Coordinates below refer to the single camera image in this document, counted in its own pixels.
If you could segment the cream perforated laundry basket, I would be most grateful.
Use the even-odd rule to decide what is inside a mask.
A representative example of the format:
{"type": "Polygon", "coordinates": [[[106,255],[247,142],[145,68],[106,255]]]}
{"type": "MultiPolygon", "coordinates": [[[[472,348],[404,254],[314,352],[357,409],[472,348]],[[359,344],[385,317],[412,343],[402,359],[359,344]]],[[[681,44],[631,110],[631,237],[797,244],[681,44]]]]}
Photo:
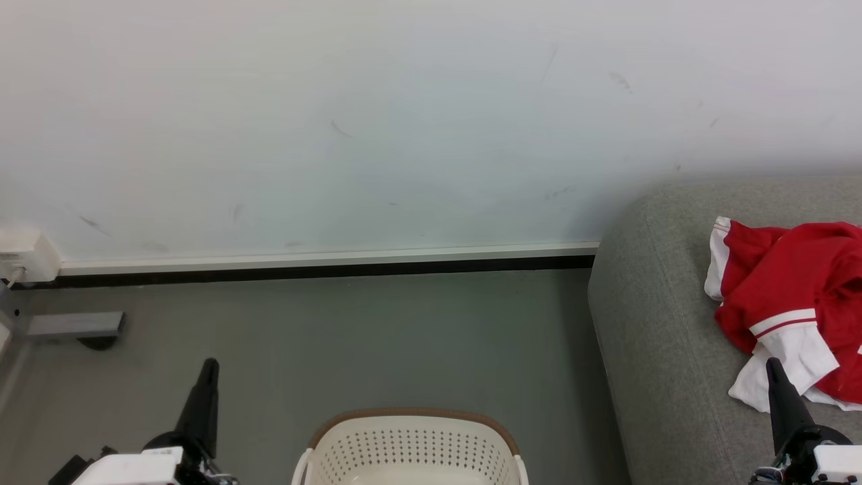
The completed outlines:
{"type": "Polygon", "coordinates": [[[320,427],[290,485],[529,485],[511,433],[476,412],[377,408],[320,427]]]}

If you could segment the red and white garment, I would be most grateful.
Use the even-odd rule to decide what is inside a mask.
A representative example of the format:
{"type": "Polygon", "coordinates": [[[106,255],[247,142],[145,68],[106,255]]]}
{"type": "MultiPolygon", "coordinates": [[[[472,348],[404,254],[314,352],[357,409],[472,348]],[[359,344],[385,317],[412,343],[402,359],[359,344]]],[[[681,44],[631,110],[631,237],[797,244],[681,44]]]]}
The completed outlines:
{"type": "Polygon", "coordinates": [[[703,289],[715,322],[750,355],[729,395],[767,412],[766,362],[815,403],[862,412],[862,226],[752,228],[715,219],[703,289]]]}

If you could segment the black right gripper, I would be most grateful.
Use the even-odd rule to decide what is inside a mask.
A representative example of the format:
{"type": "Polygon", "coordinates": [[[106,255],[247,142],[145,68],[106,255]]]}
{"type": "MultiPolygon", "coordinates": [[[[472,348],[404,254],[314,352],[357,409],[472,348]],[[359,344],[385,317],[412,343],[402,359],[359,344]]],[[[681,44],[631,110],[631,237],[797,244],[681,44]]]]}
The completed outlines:
{"type": "Polygon", "coordinates": [[[832,428],[815,426],[809,409],[784,365],[776,357],[766,361],[772,442],[776,457],[772,464],[758,467],[751,485],[813,485],[814,448],[817,445],[852,445],[832,428]]]}

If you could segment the white wall power box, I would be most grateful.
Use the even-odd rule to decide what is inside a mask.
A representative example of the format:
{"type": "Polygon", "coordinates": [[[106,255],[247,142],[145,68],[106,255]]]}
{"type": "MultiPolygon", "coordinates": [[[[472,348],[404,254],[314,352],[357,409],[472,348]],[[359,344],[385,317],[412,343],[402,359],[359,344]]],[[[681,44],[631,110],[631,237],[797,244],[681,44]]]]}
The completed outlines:
{"type": "Polygon", "coordinates": [[[16,283],[51,282],[59,270],[61,257],[41,231],[0,229],[0,279],[16,283]]]}

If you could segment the white and black baseboard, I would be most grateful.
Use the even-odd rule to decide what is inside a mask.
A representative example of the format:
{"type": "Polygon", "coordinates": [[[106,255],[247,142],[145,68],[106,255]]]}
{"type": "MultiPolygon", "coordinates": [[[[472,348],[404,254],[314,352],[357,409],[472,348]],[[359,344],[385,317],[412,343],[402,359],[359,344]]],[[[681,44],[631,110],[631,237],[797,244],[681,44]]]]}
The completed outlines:
{"type": "Polygon", "coordinates": [[[533,271],[590,268],[598,242],[421,249],[67,261],[48,282],[16,282],[15,290],[125,288],[166,284],[301,280],[397,274],[533,271]]]}

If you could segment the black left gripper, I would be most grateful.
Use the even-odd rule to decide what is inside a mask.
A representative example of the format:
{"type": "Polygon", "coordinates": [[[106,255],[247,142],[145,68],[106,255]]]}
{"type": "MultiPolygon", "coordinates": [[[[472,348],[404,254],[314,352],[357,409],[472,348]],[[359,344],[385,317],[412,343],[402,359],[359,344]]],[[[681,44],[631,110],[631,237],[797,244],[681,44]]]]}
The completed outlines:
{"type": "Polygon", "coordinates": [[[204,361],[190,390],[174,432],[155,436],[144,453],[169,454],[179,459],[174,473],[178,485],[238,485],[238,479],[216,465],[218,453],[218,381],[215,358],[204,361]]]}

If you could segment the grey metal furniture foot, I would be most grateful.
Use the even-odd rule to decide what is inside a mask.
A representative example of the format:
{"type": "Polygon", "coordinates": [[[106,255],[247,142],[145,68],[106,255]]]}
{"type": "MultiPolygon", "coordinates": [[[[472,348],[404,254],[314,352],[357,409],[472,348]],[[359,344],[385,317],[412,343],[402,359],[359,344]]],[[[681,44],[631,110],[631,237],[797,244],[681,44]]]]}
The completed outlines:
{"type": "Polygon", "coordinates": [[[35,343],[100,335],[120,337],[125,321],[123,311],[33,315],[22,296],[0,282],[0,414],[35,343]]]}

